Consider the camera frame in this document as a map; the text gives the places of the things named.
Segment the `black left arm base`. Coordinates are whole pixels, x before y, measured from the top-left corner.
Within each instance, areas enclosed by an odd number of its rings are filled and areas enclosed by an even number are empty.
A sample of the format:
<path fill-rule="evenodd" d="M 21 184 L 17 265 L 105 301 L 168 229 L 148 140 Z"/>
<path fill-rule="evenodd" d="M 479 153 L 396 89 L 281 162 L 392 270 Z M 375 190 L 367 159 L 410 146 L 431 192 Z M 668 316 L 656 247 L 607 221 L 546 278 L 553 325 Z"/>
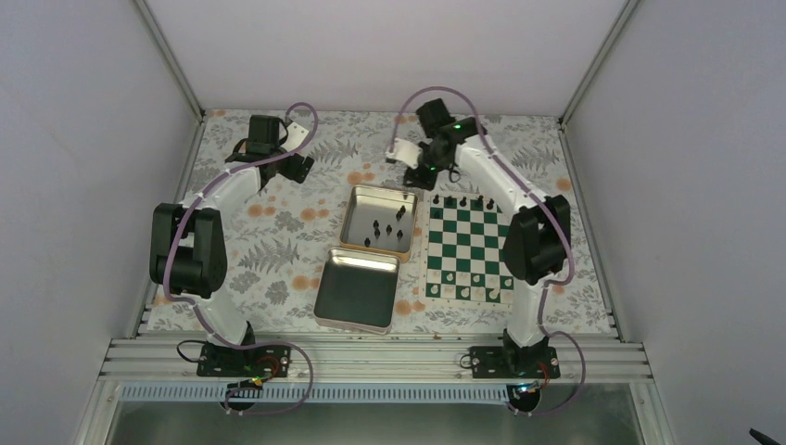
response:
<path fill-rule="evenodd" d="M 287 346 L 235 350 L 208 343 L 200 353 L 196 375 L 241 379 L 287 377 L 290 361 L 291 348 Z"/>

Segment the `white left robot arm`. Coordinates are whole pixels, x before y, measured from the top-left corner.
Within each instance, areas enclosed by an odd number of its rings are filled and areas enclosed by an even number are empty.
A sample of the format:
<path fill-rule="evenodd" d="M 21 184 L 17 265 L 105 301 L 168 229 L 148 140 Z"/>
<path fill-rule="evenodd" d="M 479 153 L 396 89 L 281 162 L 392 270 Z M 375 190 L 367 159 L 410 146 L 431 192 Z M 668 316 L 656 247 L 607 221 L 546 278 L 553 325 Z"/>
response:
<path fill-rule="evenodd" d="M 257 365 L 250 324 L 225 292 L 228 256 L 223 224 L 275 176 L 301 184 L 314 163 L 300 155 L 312 131 L 268 115 L 249 120 L 247 137 L 233 148 L 218 175 L 178 203 L 154 209 L 149 276 L 167 299 L 192 307 L 208 341 L 224 347 L 222 364 L 234 375 Z"/>

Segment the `gold metal tin box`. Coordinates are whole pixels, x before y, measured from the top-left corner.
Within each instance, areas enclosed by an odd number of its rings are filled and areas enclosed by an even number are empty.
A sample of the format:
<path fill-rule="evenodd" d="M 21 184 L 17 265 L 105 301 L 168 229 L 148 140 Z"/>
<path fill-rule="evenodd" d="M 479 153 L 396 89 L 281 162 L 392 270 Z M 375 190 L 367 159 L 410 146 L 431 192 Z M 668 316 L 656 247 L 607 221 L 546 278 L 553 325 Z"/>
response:
<path fill-rule="evenodd" d="M 339 233 L 339 244 L 397 257 L 407 262 L 419 197 L 408 191 L 373 185 L 355 185 Z"/>

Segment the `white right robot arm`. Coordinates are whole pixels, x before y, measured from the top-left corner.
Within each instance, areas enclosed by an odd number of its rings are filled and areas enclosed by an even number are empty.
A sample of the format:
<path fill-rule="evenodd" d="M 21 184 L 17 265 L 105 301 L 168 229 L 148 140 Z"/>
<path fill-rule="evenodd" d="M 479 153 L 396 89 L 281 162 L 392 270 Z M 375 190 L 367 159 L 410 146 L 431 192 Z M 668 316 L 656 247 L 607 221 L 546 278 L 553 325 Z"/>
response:
<path fill-rule="evenodd" d="M 513 345 L 504 370 L 524 377 L 536 368 L 533 348 L 545 337 L 536 286 L 554 277 L 570 253 L 570 204 L 538 190 L 494 146 L 474 117 L 457 119 L 444 102 L 416 111 L 425 132 L 407 154 L 407 186 L 427 192 L 422 284 L 426 299 L 511 308 L 504 335 Z"/>

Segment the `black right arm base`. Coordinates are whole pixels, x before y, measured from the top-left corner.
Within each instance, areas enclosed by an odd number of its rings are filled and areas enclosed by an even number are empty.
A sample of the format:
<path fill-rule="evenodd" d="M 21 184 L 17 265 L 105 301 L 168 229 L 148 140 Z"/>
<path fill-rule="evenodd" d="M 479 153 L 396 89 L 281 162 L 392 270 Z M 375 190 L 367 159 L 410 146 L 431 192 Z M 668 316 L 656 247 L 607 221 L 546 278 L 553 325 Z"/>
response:
<path fill-rule="evenodd" d="M 556 348 L 540 344 L 516 346 L 474 346 L 469 350 L 470 369 L 475 379 L 559 378 Z"/>

